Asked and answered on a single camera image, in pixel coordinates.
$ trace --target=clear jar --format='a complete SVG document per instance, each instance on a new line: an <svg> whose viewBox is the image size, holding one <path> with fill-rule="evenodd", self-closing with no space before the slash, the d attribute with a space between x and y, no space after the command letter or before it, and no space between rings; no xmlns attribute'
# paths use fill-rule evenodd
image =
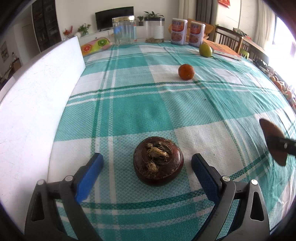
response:
<svg viewBox="0 0 296 241"><path fill-rule="evenodd" d="M164 41L165 19L145 17L146 43L162 43Z"/></svg>
<svg viewBox="0 0 296 241"><path fill-rule="evenodd" d="M115 44L134 43L137 41L136 21L134 16L112 18Z"/></svg>

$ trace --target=metal screw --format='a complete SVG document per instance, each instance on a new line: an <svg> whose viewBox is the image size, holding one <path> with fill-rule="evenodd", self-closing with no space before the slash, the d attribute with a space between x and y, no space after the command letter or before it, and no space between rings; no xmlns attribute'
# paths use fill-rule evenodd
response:
<svg viewBox="0 0 296 241"><path fill-rule="evenodd" d="M229 182L230 181L229 176L223 176L222 179L223 179L224 182Z"/></svg>
<svg viewBox="0 0 296 241"><path fill-rule="evenodd" d="M251 183L252 183L253 185L257 185L257 184L258 184L257 180L255 180L255 179L252 179L252 180L251 180Z"/></svg>
<svg viewBox="0 0 296 241"><path fill-rule="evenodd" d="M40 179L38 182L37 182L37 185L42 185L44 183L44 180L43 179Z"/></svg>
<svg viewBox="0 0 296 241"><path fill-rule="evenodd" d="M65 177L65 181L66 182L70 182L70 181L72 181L73 180L73 176L66 176Z"/></svg>

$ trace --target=orange chair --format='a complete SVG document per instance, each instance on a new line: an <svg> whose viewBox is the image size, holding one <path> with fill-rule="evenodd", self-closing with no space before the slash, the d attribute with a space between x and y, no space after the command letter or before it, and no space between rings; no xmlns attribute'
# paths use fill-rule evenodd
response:
<svg viewBox="0 0 296 241"><path fill-rule="evenodd" d="M188 22L187 22L186 42L189 41L190 25L191 25L191 22L192 21L205 24L205 32L204 32L204 37L203 37L204 39L208 39L210 32L212 32L213 29L214 29L214 26L213 25L210 25L210 24L204 23L204 22L200 22L200 21L196 21L196 20L194 20L192 18L188 18L187 21ZM170 25L168 27L168 31L170 33L172 32L172 25Z"/></svg>

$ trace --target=checkered tablecloth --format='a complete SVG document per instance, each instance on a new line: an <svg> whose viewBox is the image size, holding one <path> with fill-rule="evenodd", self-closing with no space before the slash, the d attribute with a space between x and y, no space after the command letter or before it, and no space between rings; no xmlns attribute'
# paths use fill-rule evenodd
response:
<svg viewBox="0 0 296 241"><path fill-rule="evenodd" d="M257 179L270 226L281 219L283 205L293 199L284 193L295 189L296 162L294 157L286 167L274 162L258 120L269 119L296 138L296 117L250 62L204 58L188 45L138 43L112 46L85 57L85 63L60 120L48 181L74 174L94 152L104 156L103 171L81 205L103 240L191 240L213 207L192 171L195 153L221 175ZM179 78L181 64L194 67L192 80ZM184 155L179 176L162 187L145 185L133 168L134 149L149 136L172 139ZM57 205L75 237L62 204Z"/></svg>

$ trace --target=television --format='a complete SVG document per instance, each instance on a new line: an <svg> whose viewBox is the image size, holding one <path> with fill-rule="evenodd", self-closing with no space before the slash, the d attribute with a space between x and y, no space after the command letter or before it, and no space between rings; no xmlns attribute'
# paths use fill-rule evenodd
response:
<svg viewBox="0 0 296 241"><path fill-rule="evenodd" d="M98 30L112 28L112 18L133 15L133 7L113 8L96 12L96 26Z"/></svg>

